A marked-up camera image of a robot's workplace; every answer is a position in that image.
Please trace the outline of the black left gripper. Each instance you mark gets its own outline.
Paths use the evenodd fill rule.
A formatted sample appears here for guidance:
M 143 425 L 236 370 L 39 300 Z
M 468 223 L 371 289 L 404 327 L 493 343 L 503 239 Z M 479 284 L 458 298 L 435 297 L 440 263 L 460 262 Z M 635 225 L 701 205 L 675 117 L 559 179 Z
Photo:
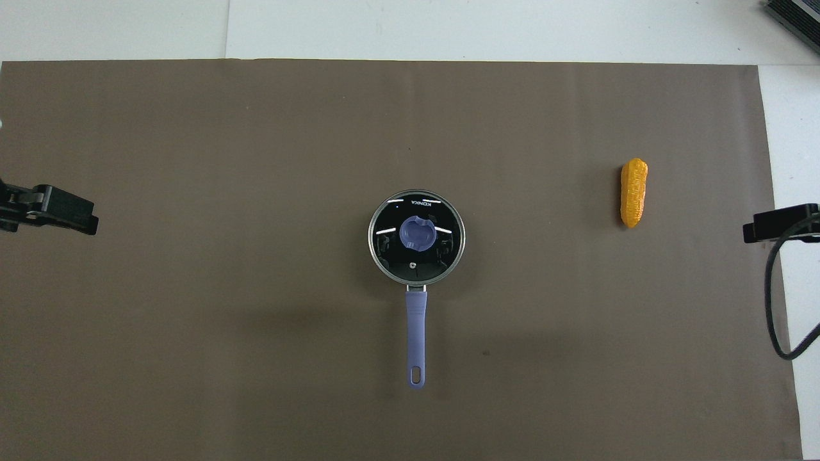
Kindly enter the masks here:
M 17 232 L 24 224 L 95 236 L 99 218 L 94 216 L 94 206 L 94 202 L 55 186 L 39 184 L 30 190 L 1 180 L 1 231 Z

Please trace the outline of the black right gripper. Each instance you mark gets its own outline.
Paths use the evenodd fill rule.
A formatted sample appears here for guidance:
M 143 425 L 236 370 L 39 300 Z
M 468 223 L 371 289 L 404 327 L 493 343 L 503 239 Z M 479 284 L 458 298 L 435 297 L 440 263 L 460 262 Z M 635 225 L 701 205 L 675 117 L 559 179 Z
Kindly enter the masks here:
M 802 227 L 802 242 L 819 242 L 819 205 L 811 204 L 807 216 L 806 205 L 776 208 L 768 212 L 755 213 L 752 222 L 742 225 L 744 244 L 756 244 L 777 240 L 788 228 L 806 218 Z

